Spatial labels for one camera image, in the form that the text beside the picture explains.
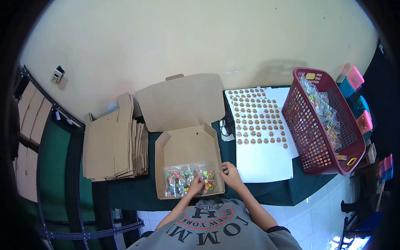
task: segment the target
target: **white tile floor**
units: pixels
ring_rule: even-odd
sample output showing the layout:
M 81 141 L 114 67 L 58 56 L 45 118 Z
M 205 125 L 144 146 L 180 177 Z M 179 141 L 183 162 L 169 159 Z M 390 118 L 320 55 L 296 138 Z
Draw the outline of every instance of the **white tile floor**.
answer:
M 295 206 L 262 205 L 278 222 L 287 227 L 303 250 L 330 249 L 329 242 L 341 236 L 344 217 L 340 202 L 354 201 L 353 185 L 349 176 L 337 175 L 324 187 Z M 153 231 L 170 211 L 138 211 L 144 221 L 140 232 Z

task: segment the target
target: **plastic bag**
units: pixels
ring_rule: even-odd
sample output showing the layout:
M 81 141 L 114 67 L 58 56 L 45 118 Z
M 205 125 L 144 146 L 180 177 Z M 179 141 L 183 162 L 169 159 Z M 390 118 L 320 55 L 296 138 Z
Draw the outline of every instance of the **plastic bag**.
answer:
M 340 122 L 337 120 L 337 111 L 329 105 L 328 93 L 319 92 L 316 86 L 310 83 L 304 75 L 300 77 L 300 83 L 324 125 L 333 149 L 335 151 L 338 150 L 342 147 L 340 142 Z
M 209 170 L 208 164 L 184 164 L 164 168 L 165 174 L 165 196 L 183 197 L 190 188 L 190 183 L 198 175 L 205 184 L 199 195 L 214 192 L 217 186 L 215 171 Z
M 214 170 L 210 169 L 208 164 L 199 164 L 198 165 L 198 174 L 201 176 L 201 180 L 204 181 L 204 187 L 199 192 L 199 195 L 209 194 L 215 192 L 216 183 L 216 175 Z

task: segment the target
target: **person's right hand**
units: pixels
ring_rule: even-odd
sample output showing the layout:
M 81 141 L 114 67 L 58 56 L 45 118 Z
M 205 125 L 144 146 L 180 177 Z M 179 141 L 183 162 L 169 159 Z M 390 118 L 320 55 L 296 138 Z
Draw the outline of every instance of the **person's right hand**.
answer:
M 246 187 L 242 182 L 242 179 L 240 178 L 239 171 L 232 163 L 224 162 L 222 164 L 222 169 L 224 170 L 224 172 L 218 171 L 218 173 L 220 174 L 222 180 L 233 190 L 238 192 L 238 190 L 240 190 L 241 188 Z

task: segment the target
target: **hand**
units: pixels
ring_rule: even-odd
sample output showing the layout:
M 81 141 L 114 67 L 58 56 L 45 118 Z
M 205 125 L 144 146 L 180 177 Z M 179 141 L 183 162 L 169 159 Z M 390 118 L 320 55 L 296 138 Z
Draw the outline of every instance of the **hand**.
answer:
M 235 165 L 230 162 L 224 162 L 222 164 L 222 169 L 224 172 L 218 171 L 218 173 L 220 174 L 222 180 L 224 180 L 228 186 L 233 188 L 233 190 L 238 192 L 241 188 L 246 188 Z
M 200 190 L 204 187 L 205 181 L 200 181 L 201 176 L 197 175 L 196 178 L 194 178 L 189 186 L 189 190 L 186 192 L 186 195 L 189 195 L 191 197 L 194 197 L 196 194 L 200 192 Z

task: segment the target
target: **white wall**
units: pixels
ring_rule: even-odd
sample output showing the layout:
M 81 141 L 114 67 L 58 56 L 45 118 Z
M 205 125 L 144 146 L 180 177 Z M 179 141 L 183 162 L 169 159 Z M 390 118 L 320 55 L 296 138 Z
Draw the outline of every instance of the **white wall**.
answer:
M 82 120 L 180 73 L 218 73 L 226 89 L 290 84 L 295 66 L 364 74 L 377 38 L 353 0 L 55 0 L 20 62 Z

